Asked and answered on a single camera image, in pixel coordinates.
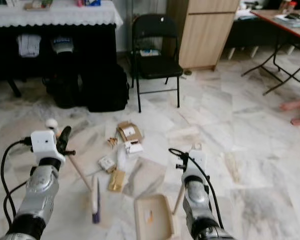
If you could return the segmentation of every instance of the gold package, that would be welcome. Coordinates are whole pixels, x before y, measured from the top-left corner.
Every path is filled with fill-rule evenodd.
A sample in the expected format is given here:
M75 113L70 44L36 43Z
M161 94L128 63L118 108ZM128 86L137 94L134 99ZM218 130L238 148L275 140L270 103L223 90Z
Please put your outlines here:
M125 177L125 172L120 170L115 170L112 173L111 180L108 189L114 192L120 192L122 190L122 184Z

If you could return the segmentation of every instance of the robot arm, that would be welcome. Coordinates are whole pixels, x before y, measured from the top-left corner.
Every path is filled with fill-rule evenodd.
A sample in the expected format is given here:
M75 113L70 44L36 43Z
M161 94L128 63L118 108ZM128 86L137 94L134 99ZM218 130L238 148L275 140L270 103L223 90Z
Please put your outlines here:
M234 240L215 221L212 214L209 199L209 187L206 185L204 175L198 167L189 161L189 157L195 159L199 166L203 166L205 159L202 151L191 150L189 154L176 149L169 151L183 160L183 165L177 168L183 169L182 184L185 186L183 208L186 213L186 224L194 240Z
M39 166L32 169L26 183L26 195L13 220L12 226L2 240L39 240L48 224L53 202L59 190L58 174L65 163L64 155L71 132L66 127L56 142L52 130L35 131L31 134L33 153Z

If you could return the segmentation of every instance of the cardboard box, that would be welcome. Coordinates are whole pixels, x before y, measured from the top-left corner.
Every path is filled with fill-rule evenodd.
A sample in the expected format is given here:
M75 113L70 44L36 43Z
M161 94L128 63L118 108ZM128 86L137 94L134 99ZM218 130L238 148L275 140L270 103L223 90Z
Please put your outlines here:
M139 142L142 140L142 135L138 127L128 121L123 121L118 124L117 131L120 133L124 142L137 139Z

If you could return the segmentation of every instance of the table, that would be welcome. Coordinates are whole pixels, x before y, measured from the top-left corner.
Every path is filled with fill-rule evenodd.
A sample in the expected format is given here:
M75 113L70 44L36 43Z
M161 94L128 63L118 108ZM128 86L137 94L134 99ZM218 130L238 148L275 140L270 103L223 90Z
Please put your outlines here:
M269 24L272 24L274 26L277 27L278 29L278 33L277 33L277 37L276 37L276 43L275 43L275 50L274 50L274 53L267 59L265 60L262 64L246 71L245 73L242 74L242 76L246 75L247 73L255 70L255 69L258 69L258 68L262 68L264 69L265 71L267 71L270 75L272 75L274 78L276 78L280 83L277 84L276 86L270 88L269 90L267 90L266 92L263 93L263 95L266 95L268 94L269 92L277 89L278 87L282 86L283 84L287 83L290 79L294 79L296 81L298 81L300 83L300 78L298 79L295 75L300 71L300 67L293 73L289 73L288 71L286 71L285 69L283 69L281 66L279 66L277 63L276 63L276 55L278 53L278 51L282 48L282 46L285 44L285 43L281 43L280 42L280 33L282 31L284 32L288 32L290 34L291 37L297 37L300 39L300 27L289 27L289 26L286 26L284 24L282 24L281 22L279 22L279 20L276 20L274 18L274 16L280 14L279 11L277 10L257 10L257 11L251 11L251 13L253 13L254 15L258 16L259 18L261 18L262 20L266 21L267 23ZM300 46L297 46L295 45L294 43L289 43L291 45L293 45L295 48L299 49L300 50ZM270 72L267 68L264 67L264 65L271 59L273 58L273 64L278 68L278 71L282 70L283 72L285 72L286 74L288 74L288 78L284 79L284 80L281 80L278 76L276 76L274 73Z
M116 63L115 28L123 21L112 1L103 0L101 6L77 7L74 0L54 0L47 11L26 11L20 1L17 7L0 6L0 79L8 80L15 96L21 96L13 79L53 76L57 67L56 53L50 40L72 37L77 63ZM40 55L22 58L18 54L16 37L38 34L42 40Z

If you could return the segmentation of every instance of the marble floor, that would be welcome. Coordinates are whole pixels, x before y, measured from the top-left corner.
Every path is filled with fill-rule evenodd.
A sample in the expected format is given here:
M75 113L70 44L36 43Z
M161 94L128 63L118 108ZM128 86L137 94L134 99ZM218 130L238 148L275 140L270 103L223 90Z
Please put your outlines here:
M175 92L145 94L142 113L137 112L135 89L130 90L125 110L91 113L84 107L57 108L40 79L17 82L23 93L20 99L6 82L0 82L0 163L10 143L44 129L44 121L55 118L60 126L73 127L70 146L77 151L76 159L87 176L96 174L100 181L102 221L93 225L89 193L68 161L60 171L54 212L42 239L136 239L134 199L164 193L172 208L182 172L175 169L178 160L167 149L187 151L197 142L204 144L206 172L229 233L238 240L300 240L300 126L289 123L300 112L283 113L278 108L300 98L300 85L290 81L262 96L276 81L261 70L240 76L268 55L267 49L260 49L254 59L236 52L232 60L221 59L214 72L194 71L181 80L180 108ZM300 63L298 51L280 55L280 63L288 69ZM164 79L143 80L140 85L149 91L164 88L163 83ZM175 84L170 79L166 87ZM108 147L105 140L125 120L139 127L144 152L129 157L126 187L123 193L113 193L107 191L110 176L100 170L97 160L105 155L115 158L116 148ZM10 188L26 180L34 164L28 147L15 147L6 164ZM23 188L13 194L17 207L24 192ZM0 237L8 229L4 196L0 180ZM182 207L174 220L176 239L191 239Z

